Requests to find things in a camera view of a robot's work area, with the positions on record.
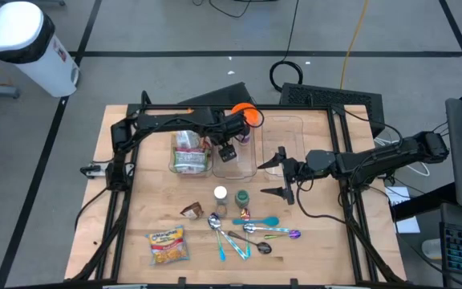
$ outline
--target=wooden table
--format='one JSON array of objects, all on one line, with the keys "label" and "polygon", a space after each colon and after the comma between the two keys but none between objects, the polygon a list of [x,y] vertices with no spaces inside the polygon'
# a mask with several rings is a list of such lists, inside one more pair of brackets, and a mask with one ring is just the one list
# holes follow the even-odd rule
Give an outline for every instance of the wooden table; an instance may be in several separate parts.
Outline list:
[{"label": "wooden table", "polygon": [[[107,106],[104,113],[95,160],[111,158],[110,126],[125,116],[127,106]],[[367,118],[363,106],[348,106],[347,110]],[[332,151],[326,112],[315,110],[264,110],[265,116],[294,116],[303,121],[303,142],[306,153],[310,149]],[[151,110],[149,114],[167,114],[174,111]],[[367,122],[347,115],[350,135],[355,152],[374,147],[371,130]],[[254,131],[256,140],[256,162],[263,163],[261,129]],[[341,132],[340,148],[344,151]],[[230,181],[214,176],[205,178],[182,177],[168,168],[171,153],[171,133],[154,133],[141,146],[134,180],[128,225],[124,239],[119,283],[177,283],[178,277],[186,277],[187,283],[206,284],[287,284],[297,278],[300,284],[353,284],[355,283],[346,227],[330,219],[306,217],[297,205],[288,206],[280,197],[261,193],[260,189],[282,185],[281,181],[269,181],[266,172],[258,170],[250,181]],[[240,210],[233,197],[239,189],[250,194],[249,208],[253,218],[277,216],[280,226],[299,229],[298,240],[277,238],[268,241],[273,252],[260,255],[256,248],[252,256],[243,261],[236,251],[222,239],[227,260],[219,258],[215,232],[209,229],[206,218],[190,221],[180,215],[186,206],[195,201],[201,203],[205,216],[214,211],[213,189],[224,185],[230,192],[228,217],[223,221],[224,230],[241,233],[231,219],[239,218]],[[103,178],[89,180],[84,202],[94,197],[105,186]],[[372,186],[383,190],[381,181]],[[301,199],[310,214],[330,214],[343,219],[342,208],[337,203],[338,182],[331,177],[317,180],[310,192],[302,192]],[[100,244],[107,215],[110,193],[90,206],[79,220],[71,256],[67,264],[66,278],[78,273],[92,256],[96,244]],[[370,229],[371,241],[386,263],[401,278],[405,279],[399,246],[391,221],[386,196],[374,190],[363,193],[363,200]],[[146,234],[161,232],[183,225],[188,242],[189,261],[160,266],[150,266],[152,254]],[[263,234],[252,234],[260,242]],[[237,242],[245,248],[243,242]],[[358,242],[363,279],[368,279],[364,251]],[[112,247],[108,251],[105,277],[110,275]]]}]

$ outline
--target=gray floor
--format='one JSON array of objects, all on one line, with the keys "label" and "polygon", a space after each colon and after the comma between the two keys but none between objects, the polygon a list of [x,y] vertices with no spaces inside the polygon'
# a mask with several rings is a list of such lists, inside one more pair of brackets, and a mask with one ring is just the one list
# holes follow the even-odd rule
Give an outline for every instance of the gray floor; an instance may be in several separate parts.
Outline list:
[{"label": "gray floor", "polygon": [[[94,0],[44,4],[56,33],[77,51]],[[238,13],[243,4],[214,0]],[[448,0],[462,31],[462,1]],[[87,51],[282,51],[286,49],[294,0],[254,3],[243,18],[219,14],[207,2],[191,0],[103,0]],[[362,2],[301,0],[294,51],[345,51]],[[435,0],[371,0],[355,51],[460,51]],[[275,104],[268,70],[279,57],[85,57],[82,79],[70,98],[47,163],[7,286],[60,282],[73,238],[73,222],[86,179],[79,167],[92,157],[107,104],[137,102],[145,89],[153,103],[172,104],[243,81],[261,104]],[[343,58],[294,57],[305,83],[339,86]],[[12,66],[0,63],[22,91],[18,100],[0,99],[0,266],[30,187],[58,100]],[[278,82],[295,82],[280,67]],[[0,75],[0,82],[5,78]],[[462,96],[462,57],[351,58],[345,89],[383,95],[386,122],[403,135],[432,129],[445,120],[444,101]],[[431,165],[430,177],[401,169],[397,177],[423,191],[453,180],[450,160]],[[439,215],[419,217],[421,234],[403,236],[413,246],[436,238]],[[400,242],[408,278],[440,285],[441,279]]]}]

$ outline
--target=orange object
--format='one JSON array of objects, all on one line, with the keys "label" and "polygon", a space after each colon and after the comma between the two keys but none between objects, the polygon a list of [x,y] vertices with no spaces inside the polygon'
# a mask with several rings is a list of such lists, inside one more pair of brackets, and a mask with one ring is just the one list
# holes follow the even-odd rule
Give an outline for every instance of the orange object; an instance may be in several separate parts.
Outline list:
[{"label": "orange object", "polygon": [[259,112],[257,112],[256,107],[250,103],[241,103],[237,104],[231,110],[231,113],[237,113],[239,111],[244,111],[245,120],[251,125],[259,124]]}]

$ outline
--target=snack bag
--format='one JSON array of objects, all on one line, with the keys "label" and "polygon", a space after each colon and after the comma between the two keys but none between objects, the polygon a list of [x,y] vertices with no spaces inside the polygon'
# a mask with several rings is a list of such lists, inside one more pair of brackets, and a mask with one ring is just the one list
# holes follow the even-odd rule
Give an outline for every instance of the snack bag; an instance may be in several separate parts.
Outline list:
[{"label": "snack bag", "polygon": [[189,260],[183,234],[183,226],[177,226],[175,229],[161,233],[146,234],[145,237],[151,244],[151,265]]}]

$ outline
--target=white bin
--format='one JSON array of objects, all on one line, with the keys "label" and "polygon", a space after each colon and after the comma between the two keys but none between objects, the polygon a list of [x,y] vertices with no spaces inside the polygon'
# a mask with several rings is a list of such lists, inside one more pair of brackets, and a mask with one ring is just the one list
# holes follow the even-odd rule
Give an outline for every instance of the white bin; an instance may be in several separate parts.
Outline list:
[{"label": "white bin", "polygon": [[15,64],[54,97],[76,91],[79,67],[55,35],[55,25],[35,4],[0,7],[0,60]]}]

